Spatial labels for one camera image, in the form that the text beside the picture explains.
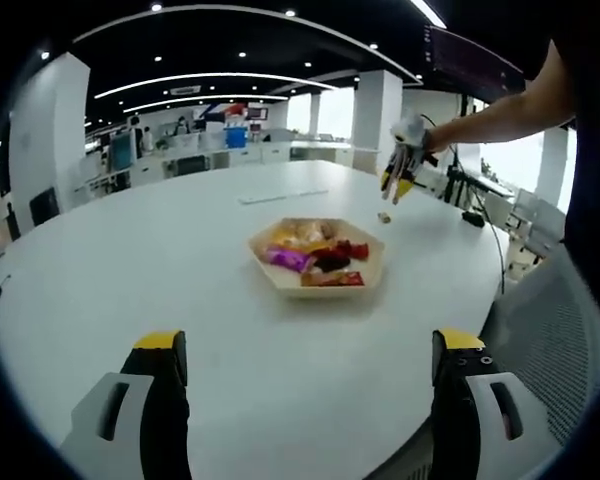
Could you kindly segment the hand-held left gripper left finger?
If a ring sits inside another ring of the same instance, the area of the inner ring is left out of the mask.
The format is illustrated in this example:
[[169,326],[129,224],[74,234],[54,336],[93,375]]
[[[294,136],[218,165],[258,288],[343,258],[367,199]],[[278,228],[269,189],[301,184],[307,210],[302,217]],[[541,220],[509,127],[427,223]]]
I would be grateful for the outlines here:
[[150,333],[71,413],[61,444],[82,479],[188,479],[186,336]]

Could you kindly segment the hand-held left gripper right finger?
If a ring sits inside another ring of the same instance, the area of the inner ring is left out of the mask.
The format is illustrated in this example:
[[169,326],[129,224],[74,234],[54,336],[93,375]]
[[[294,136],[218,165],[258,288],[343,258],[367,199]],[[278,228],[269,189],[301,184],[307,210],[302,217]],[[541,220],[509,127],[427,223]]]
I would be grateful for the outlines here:
[[432,335],[431,479],[536,479],[555,456],[544,404],[478,337]]

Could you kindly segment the person's right hand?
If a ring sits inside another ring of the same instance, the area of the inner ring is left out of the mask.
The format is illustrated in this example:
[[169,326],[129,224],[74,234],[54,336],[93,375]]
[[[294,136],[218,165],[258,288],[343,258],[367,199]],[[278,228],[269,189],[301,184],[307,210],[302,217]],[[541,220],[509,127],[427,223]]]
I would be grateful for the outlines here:
[[447,125],[433,127],[428,131],[426,149],[431,153],[440,153],[446,150],[452,142],[452,134]]

